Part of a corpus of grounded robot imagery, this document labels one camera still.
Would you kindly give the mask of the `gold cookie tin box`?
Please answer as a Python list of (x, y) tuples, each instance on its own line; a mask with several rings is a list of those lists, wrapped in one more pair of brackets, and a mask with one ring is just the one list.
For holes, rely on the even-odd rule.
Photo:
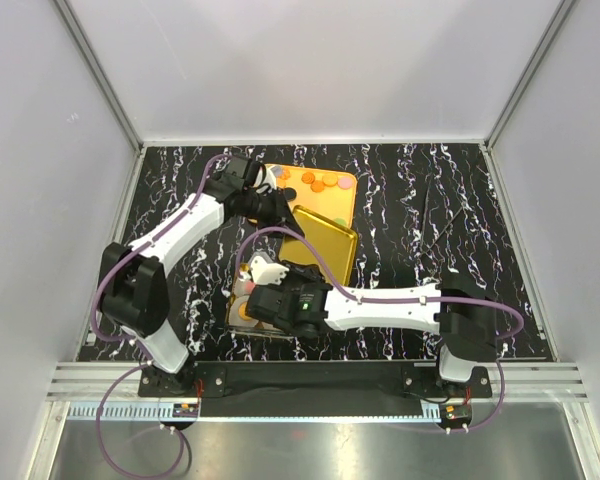
[(246, 306), (255, 286), (251, 266), (256, 266), (256, 275), (268, 270), (268, 264), (277, 264), (265, 251), (256, 251), (248, 261), (241, 263), (234, 275), (234, 282), (229, 296), (228, 311), (225, 318), (227, 328), (236, 335), (262, 337), (269, 339), (291, 339), (292, 336), (279, 328), (249, 317)]

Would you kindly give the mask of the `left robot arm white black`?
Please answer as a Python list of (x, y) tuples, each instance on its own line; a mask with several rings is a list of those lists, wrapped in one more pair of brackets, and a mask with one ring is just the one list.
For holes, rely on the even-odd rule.
[(110, 320), (122, 330), (118, 340), (136, 343), (149, 365), (162, 370), (161, 384), (170, 393), (188, 394), (196, 372), (185, 365), (189, 351), (168, 320), (169, 273), (206, 235), (235, 217), (255, 221), (260, 233), (300, 234), (278, 184), (280, 175), (280, 168), (258, 160), (214, 156), (195, 192), (164, 221), (127, 245), (109, 244), (102, 253), (90, 312), (96, 337), (114, 341), (98, 323), (100, 318)]

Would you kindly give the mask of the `gold tin lid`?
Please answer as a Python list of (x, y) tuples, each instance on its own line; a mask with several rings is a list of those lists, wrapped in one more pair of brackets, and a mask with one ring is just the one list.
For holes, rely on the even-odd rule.
[[(296, 206), (293, 215), (303, 229), (305, 239), (324, 260), (334, 278), (341, 285), (347, 286), (355, 263), (358, 234), (303, 206)], [(310, 250), (295, 238), (284, 238), (278, 258), (299, 265), (317, 265), (323, 276), (327, 277)]]

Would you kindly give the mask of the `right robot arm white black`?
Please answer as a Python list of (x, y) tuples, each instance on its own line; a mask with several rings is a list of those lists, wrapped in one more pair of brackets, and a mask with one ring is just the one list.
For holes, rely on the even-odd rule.
[(299, 338), (366, 328), (420, 331), (441, 338), (434, 384), (456, 396), (478, 363), (496, 359), (495, 305), (478, 289), (448, 277), (410, 288), (356, 289), (324, 281), (257, 285), (246, 315)]

